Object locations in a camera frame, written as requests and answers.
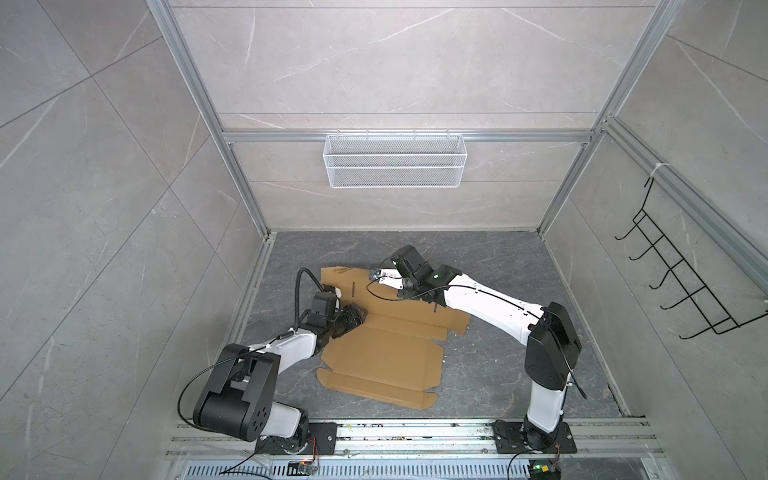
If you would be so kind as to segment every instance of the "black wire rack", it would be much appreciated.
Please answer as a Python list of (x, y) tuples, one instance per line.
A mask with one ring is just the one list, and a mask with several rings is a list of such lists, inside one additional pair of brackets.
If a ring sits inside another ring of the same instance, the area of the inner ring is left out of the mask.
[[(699, 311), (701, 316), (707, 322), (707, 325), (708, 325), (707, 328), (702, 329), (701, 331), (696, 332), (693, 335), (689, 335), (689, 336), (679, 335), (679, 337), (681, 339), (683, 339), (683, 340), (692, 339), (695, 336), (699, 336), (702, 333), (708, 332), (710, 330), (715, 332), (717, 335), (722, 335), (722, 334), (724, 334), (726, 332), (729, 332), (729, 331), (731, 331), (733, 329), (740, 328), (742, 326), (745, 326), (748, 323), (752, 323), (755, 320), (758, 320), (758, 319), (761, 319), (761, 318), (763, 318), (765, 316), (768, 316), (768, 310), (766, 310), (766, 312), (763, 315), (756, 316), (756, 317), (754, 317), (752, 319), (747, 320), (746, 322), (739, 323), (738, 321), (736, 321), (736, 319), (733, 318), (733, 316), (730, 314), (730, 312), (728, 312), (728, 309), (720, 302), (720, 300), (717, 298), (717, 296), (714, 294), (714, 292), (709, 288), (709, 286), (704, 282), (704, 280), (701, 278), (701, 276), (699, 276), (699, 273), (690, 265), (690, 263), (688, 263), (688, 260), (685, 258), (685, 256), (683, 256), (683, 254), (677, 249), (675, 244), (672, 243), (672, 240), (670, 240), (669, 237), (667, 237), (667, 235), (662, 231), (662, 229), (659, 228), (659, 226), (656, 224), (654, 219), (651, 218), (650, 215), (648, 214), (648, 212), (645, 210), (645, 204), (646, 204), (646, 202), (648, 202), (648, 194), (650, 193), (650, 189), (653, 187), (653, 185), (654, 185), (654, 179), (652, 177), (648, 178), (648, 180), (646, 180), (645, 185), (644, 185), (644, 187), (647, 187), (647, 190), (645, 192), (645, 198), (643, 199), (643, 206), (640, 207), (640, 210), (635, 214), (634, 217), (632, 217), (632, 223), (634, 225), (632, 226), (631, 229), (629, 229), (629, 231), (623, 237), (614, 237), (614, 238), (616, 240), (623, 240), (623, 239), (627, 238), (627, 236), (630, 233), (632, 233), (633, 231), (635, 231), (635, 230), (637, 230), (640, 233), (642, 233), (643, 237), (645, 237), (645, 240), (648, 241), (650, 246), (643, 253), (641, 253), (640, 256), (635, 257), (635, 258), (629, 257), (629, 260), (632, 260), (632, 261), (639, 260), (646, 253), (648, 253), (651, 250), (653, 250), (659, 256), (659, 258), (661, 258), (661, 261), (664, 262), (664, 265), (667, 267), (667, 272), (661, 278), (661, 281), (659, 282), (658, 285), (656, 285), (656, 286), (648, 285), (648, 286), (651, 289), (653, 289), (653, 290), (657, 290), (657, 289), (661, 288), (661, 286), (664, 284), (664, 281), (671, 274), (672, 277), (680, 285), (680, 288), (683, 289), (683, 292), (685, 292), (685, 296), (683, 298), (681, 298), (680, 300), (678, 300), (673, 305), (670, 305), (670, 306), (659, 305), (659, 307), (662, 310), (670, 310), (670, 309), (673, 309), (674, 307), (680, 305), (682, 302), (685, 302), (686, 300), (690, 300), (694, 304), (694, 306), (696, 307), (696, 310)], [(648, 232), (643, 230), (643, 227), (640, 226), (640, 223), (643, 220), (650, 221), (650, 223), (656, 228), (656, 230), (658, 230), (660, 236), (656, 240), (651, 240), (650, 237), (649, 237)], [(675, 263), (672, 263), (670, 261), (667, 261), (666, 258), (664, 258), (664, 255), (662, 255), (661, 252), (657, 248), (657, 245), (660, 245), (660, 242), (662, 240), (666, 240), (666, 243), (668, 243), (672, 247), (672, 249), (677, 253), (677, 255), (680, 257), (680, 260), (678, 260)], [(680, 269), (683, 268), (683, 266), (687, 266), (688, 267), (690, 272), (692, 272), (693, 275), (695, 275), (695, 277), (698, 279), (698, 281), (700, 282), (701, 286), (699, 286), (695, 290), (689, 291), (689, 289), (680, 280), (680, 277), (678, 276), (678, 274), (675, 272), (676, 268), (679, 271)], [(723, 318), (722, 320), (717, 320), (717, 321), (715, 321), (713, 323), (713, 321), (710, 320), (710, 318), (702, 310), (701, 306), (697, 302), (696, 297), (694, 297), (694, 295), (697, 295), (697, 294), (700, 294), (700, 293), (708, 294), (709, 296), (711, 296), (711, 298), (714, 299), (714, 301), (717, 303), (719, 308), (722, 310), (722, 314), (721, 315), (724, 315), (725, 318)]]

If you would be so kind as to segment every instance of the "black cable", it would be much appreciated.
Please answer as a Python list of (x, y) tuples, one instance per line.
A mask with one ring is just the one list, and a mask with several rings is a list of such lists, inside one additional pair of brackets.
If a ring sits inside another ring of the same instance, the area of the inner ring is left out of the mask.
[(227, 474), (227, 473), (232, 473), (232, 474), (235, 474), (235, 475), (255, 475), (255, 476), (258, 476), (258, 477), (261, 477), (261, 478), (267, 478), (268, 480), (272, 480), (270, 477), (268, 477), (268, 476), (266, 476), (266, 475), (262, 475), (262, 474), (260, 474), (260, 473), (253, 473), (253, 472), (235, 472), (235, 471), (234, 471), (234, 469), (235, 469), (235, 468), (237, 468), (237, 467), (241, 466), (243, 463), (247, 462), (248, 460), (251, 460), (255, 454), (257, 454), (257, 453), (261, 452), (261, 450), (264, 448), (264, 446), (265, 446), (265, 445), (266, 445), (266, 442), (262, 443), (262, 444), (261, 444), (261, 446), (260, 446), (258, 449), (254, 449), (254, 450), (253, 450), (253, 453), (252, 453), (252, 454), (250, 454), (250, 455), (248, 455), (248, 456), (246, 457), (246, 459), (245, 459), (245, 460), (243, 460), (242, 462), (238, 463), (238, 464), (237, 464), (237, 465), (235, 465), (235, 466), (231, 466), (231, 467), (229, 467), (228, 469), (226, 469), (226, 470), (224, 470), (224, 471), (222, 471), (222, 472), (219, 472), (219, 473), (218, 473), (218, 475), (224, 475), (224, 474)]
[[(420, 296), (422, 296), (422, 295), (426, 295), (427, 293), (431, 293), (431, 292), (434, 292), (434, 291), (436, 291), (436, 290), (440, 290), (440, 289), (448, 289), (448, 288), (451, 288), (451, 287), (457, 286), (457, 287), (461, 287), (461, 288), (469, 288), (469, 289), (472, 289), (472, 290), (474, 290), (474, 291), (477, 291), (477, 292), (481, 292), (481, 293), (484, 293), (485, 295), (490, 295), (490, 296), (493, 296), (494, 298), (497, 298), (497, 299), (499, 299), (499, 300), (502, 300), (502, 301), (504, 301), (504, 302), (506, 302), (506, 303), (509, 303), (509, 304), (510, 304), (510, 305), (512, 305), (512, 306), (516, 306), (516, 307), (518, 307), (520, 310), (523, 310), (523, 311), (524, 311), (524, 312), (526, 312), (526, 313), (530, 313), (530, 314), (531, 314), (531, 315), (532, 315), (534, 318), (541, 320), (541, 317), (540, 317), (540, 316), (536, 316), (536, 314), (535, 314), (535, 313), (533, 313), (533, 312), (532, 312), (532, 311), (530, 311), (530, 310), (526, 310), (526, 309), (525, 309), (525, 308), (523, 308), (522, 306), (519, 306), (517, 303), (514, 303), (514, 302), (510, 302), (509, 300), (507, 300), (506, 298), (504, 298), (504, 297), (502, 297), (502, 296), (499, 296), (499, 295), (495, 295), (494, 293), (491, 293), (491, 292), (486, 292), (485, 290), (480, 290), (479, 288), (474, 288), (473, 286), (469, 286), (469, 285), (443, 285), (443, 286), (437, 286), (437, 287), (435, 287), (435, 288), (433, 288), (433, 289), (427, 290), (427, 291), (425, 291), (425, 292), (421, 292), (421, 293), (419, 293), (419, 294), (417, 294), (417, 295), (414, 295), (414, 296), (411, 296), (411, 297), (409, 297), (409, 298), (398, 298), (398, 299), (391, 299), (391, 298), (384, 298), (383, 296), (379, 296), (379, 295), (376, 295), (374, 292), (372, 292), (372, 291), (370, 290), (370, 288), (369, 288), (369, 287), (370, 287), (371, 285), (373, 285), (373, 284), (374, 284), (374, 282), (378, 282), (378, 281), (379, 281), (379, 279), (376, 279), (376, 280), (372, 280), (370, 283), (368, 283), (368, 285), (366, 285), (366, 290), (368, 290), (368, 293), (370, 293), (370, 294), (371, 294), (371, 295), (373, 295), (374, 297), (376, 297), (376, 298), (378, 298), (378, 299), (381, 299), (381, 300), (386, 300), (387, 302), (402, 302), (402, 301), (405, 301), (405, 300), (413, 300), (413, 299), (415, 299), (415, 298), (419, 298), (419, 297), (420, 297)], [(557, 317), (557, 318), (558, 318), (558, 319), (559, 319), (559, 320), (562, 322), (562, 318), (560, 318), (560, 316), (559, 316), (557, 313), (555, 313), (555, 312), (552, 312), (552, 311), (550, 311), (550, 310), (547, 310), (547, 312), (549, 312), (549, 313), (551, 313), (552, 315), (556, 316), (556, 317)], [(568, 372), (571, 374), (571, 380), (573, 380), (573, 383), (574, 383), (574, 385), (576, 386), (576, 389), (579, 391), (579, 393), (581, 394), (581, 396), (582, 396), (582, 397), (584, 397), (584, 400), (586, 400), (586, 399), (587, 399), (587, 394), (586, 394), (586, 393), (584, 393), (584, 390), (583, 390), (583, 389), (581, 388), (581, 386), (578, 384), (578, 381), (576, 380), (576, 376), (574, 375), (574, 371), (573, 371), (573, 369), (571, 368), (571, 365), (568, 363), (568, 359), (567, 359), (567, 358), (565, 358), (565, 351), (563, 350), (563, 346), (560, 344), (560, 340), (558, 339), (558, 336), (557, 336), (557, 334), (554, 332), (554, 330), (552, 329), (552, 327), (551, 327), (551, 326), (549, 326), (549, 325), (546, 325), (546, 327), (547, 327), (547, 330), (549, 330), (549, 332), (550, 332), (550, 333), (552, 334), (552, 336), (554, 337), (554, 341), (555, 341), (555, 343), (557, 343), (557, 345), (558, 345), (558, 349), (560, 350), (560, 354), (563, 356), (563, 360), (565, 361), (565, 366), (567, 366), (567, 367), (568, 367)]]
[[(560, 320), (560, 322), (562, 323), (563, 319), (560, 318), (560, 316), (557, 313), (552, 312), (550, 310), (547, 310), (547, 312), (549, 312), (552, 315), (556, 316)], [(563, 350), (563, 346), (560, 344), (560, 340), (558, 339), (557, 334), (554, 332), (554, 330), (552, 329), (551, 326), (547, 325), (546, 327), (547, 327), (547, 330), (549, 330), (549, 333), (552, 334), (552, 337), (554, 338), (554, 342), (557, 343), (557, 345), (558, 345), (558, 349), (560, 350), (560, 354), (563, 356), (563, 361), (565, 362), (565, 366), (568, 367), (568, 372), (571, 374), (571, 380), (574, 381), (574, 385), (576, 385), (576, 389), (581, 394), (581, 396), (584, 398), (584, 400), (586, 400), (587, 399), (587, 394), (584, 393), (584, 390), (578, 384), (578, 381), (576, 380), (576, 376), (574, 375), (574, 371), (571, 368), (571, 364), (568, 363), (568, 359), (565, 358), (565, 350)]]
[(515, 453), (515, 456), (512, 457), (512, 459), (507, 464), (507, 480), (510, 480), (510, 478), (509, 478), (509, 469), (512, 468), (512, 463), (515, 461), (515, 458), (517, 458), (518, 456), (522, 455), (523, 453), (524, 452)]
[(296, 285), (293, 289), (293, 331), (296, 332), (299, 329), (299, 325), (301, 325), (301, 319), (299, 318), (299, 290), (301, 287), (301, 276), (306, 273), (310, 276), (312, 281), (317, 286), (317, 289), (320, 291), (323, 291), (323, 286), (320, 285), (320, 282), (317, 281), (317, 277), (310, 271), (310, 269), (306, 268), (305, 266), (302, 266), (299, 268), (298, 273), (296, 273)]
[(201, 370), (201, 371), (200, 371), (200, 372), (199, 372), (197, 375), (195, 375), (194, 377), (192, 377), (192, 380), (190, 380), (189, 382), (187, 382), (187, 384), (184, 386), (184, 388), (182, 388), (182, 389), (181, 389), (181, 393), (179, 394), (179, 399), (176, 401), (176, 413), (178, 413), (178, 414), (179, 414), (179, 418), (180, 418), (180, 419), (182, 419), (182, 420), (184, 421), (184, 423), (186, 423), (187, 425), (189, 425), (189, 426), (190, 426), (190, 427), (192, 427), (193, 429), (202, 430), (203, 432), (212, 432), (212, 433), (218, 433), (216, 430), (211, 430), (211, 429), (206, 429), (205, 427), (200, 427), (200, 426), (198, 426), (198, 425), (195, 425), (195, 424), (193, 424), (193, 423), (192, 423), (192, 422), (190, 422), (189, 420), (187, 420), (187, 419), (184, 417), (184, 415), (182, 415), (182, 414), (181, 414), (181, 399), (184, 397), (184, 393), (187, 391), (187, 389), (188, 389), (188, 388), (190, 388), (190, 385), (192, 385), (192, 382), (194, 382), (195, 380), (197, 380), (197, 379), (198, 379), (198, 378), (199, 378), (201, 375), (203, 375), (205, 372), (207, 372), (207, 371), (208, 371), (208, 370), (210, 370), (210, 369), (214, 369), (214, 368), (218, 367), (218, 366), (219, 366), (219, 365), (221, 365), (222, 363), (227, 363), (227, 362), (231, 362), (232, 360), (241, 359), (241, 358), (243, 358), (244, 356), (246, 356), (246, 355), (248, 355), (248, 354), (250, 354), (250, 350), (249, 350), (249, 351), (247, 351), (247, 352), (243, 352), (243, 353), (241, 353), (240, 355), (235, 355), (235, 356), (233, 356), (233, 357), (230, 357), (230, 358), (228, 358), (228, 359), (225, 359), (225, 360), (221, 360), (220, 362), (216, 362), (216, 363), (214, 363), (213, 365), (211, 365), (211, 366), (208, 366), (208, 367), (206, 367), (205, 369)]
[(379, 281), (379, 279), (371, 280), (371, 282), (368, 283), (368, 285), (366, 285), (366, 290), (368, 290), (368, 293), (370, 293), (374, 297), (376, 297), (378, 299), (381, 299), (381, 300), (386, 300), (387, 302), (404, 302), (406, 300), (413, 300), (413, 299), (419, 298), (422, 295), (426, 295), (427, 293), (435, 292), (436, 290), (448, 289), (448, 288), (453, 288), (453, 287), (469, 288), (470, 290), (474, 290), (475, 292), (480, 292), (480, 293), (484, 293), (485, 295), (493, 296), (494, 298), (497, 298), (497, 299), (501, 300), (502, 302), (506, 302), (506, 303), (509, 303), (512, 306), (516, 306), (520, 310), (522, 310), (522, 311), (524, 311), (526, 313), (530, 313), (534, 318), (541, 320), (540, 316), (536, 316), (536, 314), (533, 313), (532, 311), (526, 310), (522, 306), (519, 306), (517, 303), (511, 302), (511, 301), (507, 300), (503, 296), (495, 295), (494, 293), (486, 292), (485, 290), (480, 290), (479, 288), (475, 288), (475, 287), (469, 286), (469, 285), (441, 285), (441, 286), (436, 286), (435, 288), (432, 288), (430, 290), (426, 290), (425, 292), (418, 293), (418, 294), (416, 294), (414, 296), (410, 296), (408, 298), (393, 299), (393, 298), (384, 298), (383, 296), (376, 295), (374, 292), (371, 291), (370, 286), (373, 285), (375, 282), (378, 282), (378, 281)]

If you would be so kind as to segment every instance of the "marble floor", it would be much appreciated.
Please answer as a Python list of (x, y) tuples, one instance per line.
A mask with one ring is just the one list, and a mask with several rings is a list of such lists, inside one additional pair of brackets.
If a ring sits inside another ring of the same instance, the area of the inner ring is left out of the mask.
[[(565, 400), (570, 417), (616, 417), (619, 409), (608, 388), (584, 329), (551, 262), (533, 232), (280, 232), (266, 267), (243, 343), (271, 339), (293, 318), (293, 282), (306, 266), (319, 276), (324, 266), (369, 268), (398, 248), (412, 244), (432, 266), (456, 266), (477, 281), (516, 298), (564, 305), (584, 346), (574, 373), (587, 393), (576, 389)], [(303, 301), (312, 296), (305, 278)], [(325, 389), (315, 370), (319, 356), (280, 374), (275, 400), (307, 409), (315, 418), (344, 417), (522, 417), (528, 408), (531, 380), (522, 366), (525, 348), (495, 327), (473, 318), (465, 336), (449, 332), (442, 381), (430, 409), (407, 409)]]

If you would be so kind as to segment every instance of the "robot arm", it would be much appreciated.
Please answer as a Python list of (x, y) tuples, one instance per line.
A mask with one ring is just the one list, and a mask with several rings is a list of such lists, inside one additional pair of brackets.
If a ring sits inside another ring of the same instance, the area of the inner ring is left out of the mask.
[(533, 449), (551, 445), (563, 415), (565, 390), (581, 351), (568, 312), (557, 303), (543, 307), (497, 292), (451, 266), (432, 269), (410, 245), (390, 258), (395, 269), (374, 270), (372, 280), (399, 290), (401, 299), (435, 302), (476, 316), (526, 346), (531, 403), (524, 434)]
[(305, 410), (272, 401), (277, 375), (363, 324), (367, 314), (354, 303), (339, 308), (339, 297), (329, 290), (334, 289), (324, 287), (315, 294), (295, 331), (268, 343), (224, 347), (194, 408), (192, 420), (198, 428), (247, 442), (275, 436), (291, 453), (304, 448), (309, 417)]
[[(532, 449), (552, 445), (561, 424), (565, 390), (581, 351), (565, 308), (557, 303), (543, 307), (512, 298), (450, 266), (432, 269), (410, 245), (395, 252), (390, 260), (395, 268), (372, 270), (372, 281), (398, 289), (403, 300), (435, 302), (471, 313), (527, 347), (525, 371), (533, 384), (523, 433)], [(274, 436), (291, 453), (305, 447), (309, 417), (305, 410), (273, 402), (277, 375), (316, 355), (331, 338), (344, 335), (366, 318), (366, 311), (354, 303), (340, 308), (340, 292), (319, 283), (317, 286), (320, 291), (315, 293), (312, 308), (289, 332), (268, 343), (233, 343), (222, 350), (217, 363), (209, 367), (213, 370), (195, 405), (193, 426), (248, 442)]]

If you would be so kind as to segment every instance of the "cardboard flap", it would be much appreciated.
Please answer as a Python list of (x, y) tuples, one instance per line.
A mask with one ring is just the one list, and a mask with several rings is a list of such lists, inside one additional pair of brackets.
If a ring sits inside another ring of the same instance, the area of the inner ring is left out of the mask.
[(420, 300), (404, 302), (387, 302), (377, 299), (374, 294), (386, 299), (397, 300), (397, 290), (380, 283), (371, 283), (369, 271), (362, 268), (332, 266), (323, 268), (321, 281), (342, 290), (344, 303), (357, 303), (368, 310), (368, 314), (407, 319), (414, 323), (440, 326), (451, 329), (459, 335), (464, 335), (469, 325), (469, 314), (458, 310), (435, 305)]
[(332, 340), (321, 358), (341, 375), (424, 390), (440, 384), (442, 353), (442, 347), (429, 339), (363, 324)]
[(317, 369), (317, 379), (327, 389), (364, 396), (380, 402), (393, 403), (410, 409), (426, 410), (435, 405), (437, 394), (404, 389), (385, 383), (342, 375), (326, 369)]
[(448, 339), (448, 329), (444, 327), (414, 323), (409, 320), (392, 318), (391, 316), (369, 314), (366, 317), (366, 326), (387, 332), (405, 333), (406, 335), (417, 336), (422, 339)]

